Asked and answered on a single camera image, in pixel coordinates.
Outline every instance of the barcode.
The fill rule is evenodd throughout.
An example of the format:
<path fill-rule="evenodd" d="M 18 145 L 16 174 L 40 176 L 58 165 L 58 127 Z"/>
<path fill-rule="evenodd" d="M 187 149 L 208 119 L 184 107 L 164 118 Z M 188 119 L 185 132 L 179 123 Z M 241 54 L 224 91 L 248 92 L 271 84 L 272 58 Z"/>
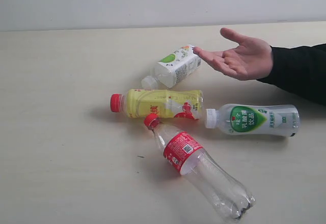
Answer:
<path fill-rule="evenodd" d="M 184 146 L 182 149 L 183 149 L 187 154 L 190 153 L 190 152 L 193 150 L 193 148 L 192 148 L 189 144 L 187 144 L 186 146 Z"/>
<path fill-rule="evenodd" d="M 187 76 L 187 65 L 184 64 L 183 66 L 178 68 L 175 71 L 175 73 L 176 73 L 176 76 L 177 76 L 177 82 L 176 83 L 179 83 L 180 81 L 182 81 Z"/>

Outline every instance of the white bottle cap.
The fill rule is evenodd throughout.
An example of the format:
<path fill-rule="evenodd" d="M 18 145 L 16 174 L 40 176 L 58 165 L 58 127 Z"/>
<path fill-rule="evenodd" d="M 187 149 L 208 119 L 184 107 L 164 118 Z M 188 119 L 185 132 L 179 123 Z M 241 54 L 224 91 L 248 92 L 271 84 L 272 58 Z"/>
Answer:
<path fill-rule="evenodd" d="M 148 75 L 144 79 L 142 79 L 142 87 L 143 89 L 153 90 L 158 89 L 158 80 L 153 76 Z"/>
<path fill-rule="evenodd" d="M 209 108 L 206 110 L 206 121 L 205 127 L 206 128 L 216 128 L 220 120 L 220 112 L 213 108 Z"/>

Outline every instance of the white table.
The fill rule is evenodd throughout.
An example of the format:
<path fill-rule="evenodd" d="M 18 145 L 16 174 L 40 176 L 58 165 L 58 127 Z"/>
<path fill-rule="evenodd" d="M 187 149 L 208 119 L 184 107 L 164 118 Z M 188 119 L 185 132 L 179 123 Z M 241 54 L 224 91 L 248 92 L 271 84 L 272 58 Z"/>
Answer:
<path fill-rule="evenodd" d="M 109 103 L 112 93 L 139 88 L 149 65 L 184 44 L 235 46 L 220 27 L 0 33 L 0 223 L 217 223 L 142 120 L 111 113 Z M 274 46 L 326 42 L 326 22 L 231 27 Z M 325 223 L 325 107 L 206 64 L 175 89 L 201 89 L 212 108 L 296 105 L 302 126 L 291 138 L 174 123 L 253 192 L 257 204 L 243 223 Z"/>

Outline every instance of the bottle cap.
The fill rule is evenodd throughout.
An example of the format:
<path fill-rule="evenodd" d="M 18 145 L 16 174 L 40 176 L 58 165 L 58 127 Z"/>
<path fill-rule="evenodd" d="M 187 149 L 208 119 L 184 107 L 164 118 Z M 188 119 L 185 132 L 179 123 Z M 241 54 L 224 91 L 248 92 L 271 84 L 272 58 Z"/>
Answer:
<path fill-rule="evenodd" d="M 120 112 L 120 96 L 121 94 L 112 94 L 110 102 L 112 112 Z"/>
<path fill-rule="evenodd" d="M 147 90 L 155 90 L 158 89 L 158 80 L 153 76 L 148 75 L 144 79 L 142 79 L 142 87 Z"/>
<path fill-rule="evenodd" d="M 149 127 L 153 120 L 158 118 L 157 114 L 149 114 L 145 119 L 144 119 L 144 124 L 145 126 Z"/>
<path fill-rule="evenodd" d="M 219 122 L 220 112 L 213 108 L 209 108 L 206 110 L 206 121 L 205 127 L 206 128 L 216 128 Z"/>

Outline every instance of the yellow bottle label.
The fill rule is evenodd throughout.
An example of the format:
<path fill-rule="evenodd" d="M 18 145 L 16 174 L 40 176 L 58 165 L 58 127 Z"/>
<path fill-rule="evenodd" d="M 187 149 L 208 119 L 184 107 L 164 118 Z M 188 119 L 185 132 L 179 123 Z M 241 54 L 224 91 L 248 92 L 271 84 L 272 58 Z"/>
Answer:
<path fill-rule="evenodd" d="M 202 112 L 202 92 L 199 90 L 175 92 L 132 89 L 126 99 L 127 114 L 131 118 L 154 113 L 161 118 L 186 117 L 197 120 Z"/>

